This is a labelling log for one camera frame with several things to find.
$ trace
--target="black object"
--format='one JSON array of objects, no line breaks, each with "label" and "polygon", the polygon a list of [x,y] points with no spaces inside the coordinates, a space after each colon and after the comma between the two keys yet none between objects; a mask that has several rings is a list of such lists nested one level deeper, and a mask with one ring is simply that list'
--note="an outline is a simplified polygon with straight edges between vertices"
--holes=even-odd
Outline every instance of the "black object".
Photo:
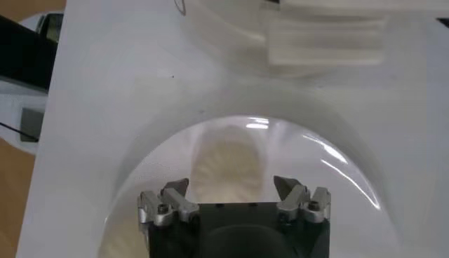
[{"label": "black object", "polygon": [[63,18],[64,15],[62,13],[49,13],[42,16],[37,32],[57,43],[59,41]]},{"label": "black object", "polygon": [[199,223],[149,225],[151,258],[328,258],[330,225],[278,220],[276,203],[199,204]]},{"label": "black object", "polygon": [[31,139],[31,142],[38,142],[38,141],[39,141],[39,138],[36,138],[36,137],[34,137],[33,135],[29,135],[29,134],[27,134],[27,133],[24,133],[24,132],[22,132],[21,130],[15,129],[14,127],[11,127],[11,126],[9,126],[9,125],[7,125],[7,124],[5,124],[5,123],[0,122],[0,126],[3,126],[4,128],[7,128],[7,129],[9,129],[9,130],[12,130],[12,131],[14,131],[14,132],[20,134],[20,135],[24,135],[24,136],[30,138],[30,139]]},{"label": "black object", "polygon": [[0,16],[0,77],[48,92],[58,45]]},{"label": "black object", "polygon": [[439,18],[437,20],[439,20],[441,23],[444,24],[444,26],[449,28],[449,18]]},{"label": "black object", "polygon": [[20,119],[20,130],[27,132],[28,135],[20,135],[22,142],[36,142],[41,135],[43,122],[43,112],[24,108],[22,109],[22,118]]}]

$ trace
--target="white surface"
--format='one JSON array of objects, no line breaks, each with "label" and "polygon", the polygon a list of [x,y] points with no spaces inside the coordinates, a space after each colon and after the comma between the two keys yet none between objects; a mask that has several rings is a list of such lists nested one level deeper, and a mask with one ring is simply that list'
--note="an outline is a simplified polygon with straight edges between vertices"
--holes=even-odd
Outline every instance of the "white surface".
[{"label": "white surface", "polygon": [[[236,143],[244,148],[221,148],[219,152],[207,154],[201,151]],[[243,153],[248,147],[257,153],[257,165],[253,164],[253,158],[240,161],[233,157],[226,163],[226,170],[221,171],[221,160],[233,155],[245,156]],[[207,175],[198,175],[204,172],[197,171],[198,163],[209,165]],[[233,170],[232,163],[239,166]],[[259,171],[250,171],[252,177],[247,178],[248,168],[256,167]],[[136,167],[121,187],[107,218],[100,257],[146,257],[143,255],[146,250],[142,244],[143,235],[136,227],[135,199],[141,191],[159,192],[168,181],[188,177],[190,185],[186,197],[194,202],[278,202],[274,175],[297,178],[312,193],[317,186],[324,186],[331,192],[332,257],[396,256],[398,241],[387,211],[348,157],[325,139],[298,125],[276,119],[231,117],[183,130],[157,147]],[[210,188],[199,188],[195,184],[199,177],[203,182],[208,180]],[[213,178],[220,179],[220,183],[214,182]],[[262,191],[255,194],[250,185],[257,184],[259,179],[263,181]]]},{"label": "white surface", "polygon": [[310,8],[321,13],[404,13],[415,11],[434,17],[445,17],[449,13],[446,0],[281,0],[282,4]]},{"label": "white surface", "polygon": [[239,114],[332,142],[378,189],[404,256],[447,257],[443,25],[395,17],[383,65],[276,80],[225,69],[184,24],[172,1],[68,1],[17,257],[95,257],[119,187],[151,150]]}]

